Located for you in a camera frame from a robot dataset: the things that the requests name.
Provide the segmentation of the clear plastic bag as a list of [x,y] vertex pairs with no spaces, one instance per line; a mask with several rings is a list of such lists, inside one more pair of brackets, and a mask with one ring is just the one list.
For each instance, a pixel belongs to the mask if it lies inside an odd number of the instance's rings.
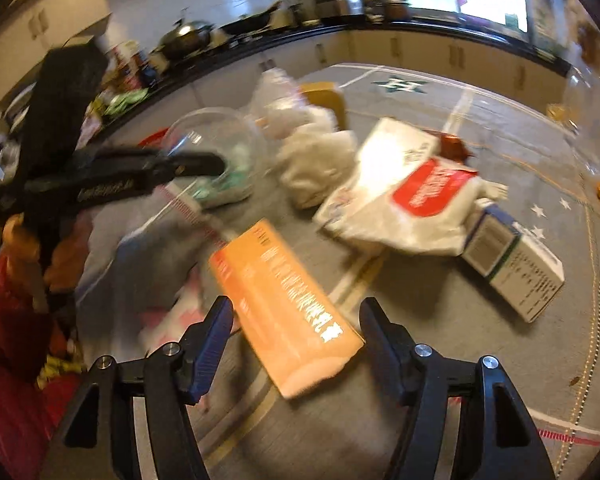
[[186,169],[178,174],[175,184],[192,198],[189,188],[195,180],[221,177],[227,168],[228,151],[239,143],[246,144],[251,151],[254,191],[264,171],[265,142],[254,120],[238,110],[205,107],[181,117],[169,128],[160,150],[176,162],[204,155],[222,162],[217,170]]

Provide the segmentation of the white cloth glove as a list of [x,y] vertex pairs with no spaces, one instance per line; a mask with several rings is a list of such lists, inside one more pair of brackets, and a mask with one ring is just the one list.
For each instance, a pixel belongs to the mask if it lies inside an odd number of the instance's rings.
[[328,108],[310,105],[309,121],[294,128],[276,154],[279,183],[298,209],[321,205],[356,167],[358,139],[340,130]]

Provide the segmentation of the orange medicine box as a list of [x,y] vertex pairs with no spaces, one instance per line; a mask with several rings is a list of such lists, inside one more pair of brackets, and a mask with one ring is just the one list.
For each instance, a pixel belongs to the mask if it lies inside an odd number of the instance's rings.
[[252,350],[283,398],[340,373],[364,339],[266,220],[214,252],[209,264]]

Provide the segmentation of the white red plastic pouch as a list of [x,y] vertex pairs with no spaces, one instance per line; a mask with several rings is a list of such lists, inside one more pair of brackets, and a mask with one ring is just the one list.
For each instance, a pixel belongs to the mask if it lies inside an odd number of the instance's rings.
[[388,247],[410,255],[458,256],[469,216],[482,203],[505,200],[508,187],[475,169],[430,157],[402,181],[362,205],[357,195],[327,205],[322,226],[363,252]]

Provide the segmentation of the red snack wrapper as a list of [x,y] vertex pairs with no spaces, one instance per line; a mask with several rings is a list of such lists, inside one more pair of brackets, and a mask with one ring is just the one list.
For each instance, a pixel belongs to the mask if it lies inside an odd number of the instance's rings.
[[440,140],[440,156],[459,164],[464,164],[474,154],[466,148],[463,140],[452,133],[439,130],[425,129],[426,133],[436,136]]

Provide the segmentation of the teal tissue pack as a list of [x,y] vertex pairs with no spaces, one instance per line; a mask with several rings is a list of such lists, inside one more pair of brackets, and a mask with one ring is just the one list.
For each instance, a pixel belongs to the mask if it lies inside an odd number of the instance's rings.
[[221,177],[198,178],[189,195],[204,209],[241,202],[253,191],[253,159],[250,148],[239,143],[226,155],[227,168]]

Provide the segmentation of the white plastic bag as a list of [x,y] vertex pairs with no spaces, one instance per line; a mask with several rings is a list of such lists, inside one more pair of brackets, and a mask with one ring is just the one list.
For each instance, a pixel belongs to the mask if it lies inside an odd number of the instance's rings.
[[310,122],[309,104],[298,82],[281,68],[266,70],[248,105],[248,115],[267,139],[279,140]]

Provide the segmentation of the beige lower kitchen cabinets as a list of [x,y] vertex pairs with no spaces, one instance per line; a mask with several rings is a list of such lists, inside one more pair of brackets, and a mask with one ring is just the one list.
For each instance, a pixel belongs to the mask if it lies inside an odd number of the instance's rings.
[[132,119],[181,88],[245,67],[256,78],[278,66],[294,78],[355,62],[406,68],[490,90],[542,112],[565,88],[569,63],[524,41],[465,27],[422,22],[340,24],[271,32],[245,44],[228,42],[170,68],[148,97],[108,120],[91,137],[104,142]]

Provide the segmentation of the red plastic basket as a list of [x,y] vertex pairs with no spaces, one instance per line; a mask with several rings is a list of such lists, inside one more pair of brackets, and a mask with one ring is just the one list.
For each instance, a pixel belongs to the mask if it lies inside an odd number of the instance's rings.
[[166,137],[168,131],[168,128],[163,128],[151,133],[149,136],[146,136],[145,139],[138,142],[137,146],[139,148],[161,148],[162,141]]

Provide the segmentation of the beige upper cabinets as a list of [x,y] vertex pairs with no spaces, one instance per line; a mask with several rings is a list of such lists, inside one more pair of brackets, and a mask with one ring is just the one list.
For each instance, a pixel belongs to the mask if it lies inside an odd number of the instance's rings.
[[0,23],[0,102],[28,84],[47,51],[77,36],[102,36],[108,0],[14,0]]

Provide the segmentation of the steel lidded pot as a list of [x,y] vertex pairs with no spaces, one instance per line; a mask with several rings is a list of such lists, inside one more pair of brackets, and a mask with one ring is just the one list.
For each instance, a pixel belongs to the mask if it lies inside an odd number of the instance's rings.
[[187,17],[187,8],[184,8],[173,28],[161,37],[156,51],[170,63],[181,62],[210,46],[213,29],[214,25],[207,21],[191,21]]

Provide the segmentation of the blue white carton box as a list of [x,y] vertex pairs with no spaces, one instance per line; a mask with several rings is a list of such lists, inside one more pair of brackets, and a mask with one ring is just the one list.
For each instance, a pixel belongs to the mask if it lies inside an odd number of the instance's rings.
[[482,198],[467,220],[462,258],[533,323],[565,283],[562,262],[498,204]]

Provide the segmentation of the black wok pan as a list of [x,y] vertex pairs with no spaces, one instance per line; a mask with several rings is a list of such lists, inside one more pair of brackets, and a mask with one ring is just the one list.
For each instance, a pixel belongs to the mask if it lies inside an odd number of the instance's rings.
[[280,8],[282,2],[275,1],[272,6],[260,13],[243,15],[239,20],[222,25],[220,29],[225,35],[230,37],[239,37],[251,35],[254,32],[260,32],[270,26],[272,15]]

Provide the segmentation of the grey patterned tablecloth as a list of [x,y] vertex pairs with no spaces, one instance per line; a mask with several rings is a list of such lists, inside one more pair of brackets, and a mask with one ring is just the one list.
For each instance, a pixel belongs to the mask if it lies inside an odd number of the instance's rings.
[[[462,260],[358,255],[296,211],[267,174],[249,200],[215,211],[219,235],[204,232],[198,214],[162,191],[99,211],[78,292],[87,361],[140,358],[145,312],[170,307],[190,267],[205,268],[220,237],[266,219],[349,318],[373,296],[445,356],[500,358],[558,477],[580,477],[600,450],[600,202],[564,130],[501,96],[406,70],[339,64],[314,79],[340,85],[359,138],[383,117],[457,133],[480,174],[507,186],[505,210],[562,260],[565,284],[546,310],[524,322]],[[379,479],[404,419],[379,391],[364,353],[287,401],[238,334],[227,344],[209,411],[190,416],[215,479]]]

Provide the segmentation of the silver rice cooker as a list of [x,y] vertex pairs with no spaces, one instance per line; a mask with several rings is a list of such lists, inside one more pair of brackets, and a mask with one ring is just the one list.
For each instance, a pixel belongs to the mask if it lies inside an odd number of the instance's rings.
[[314,4],[321,22],[348,20],[365,14],[363,0],[314,0]]

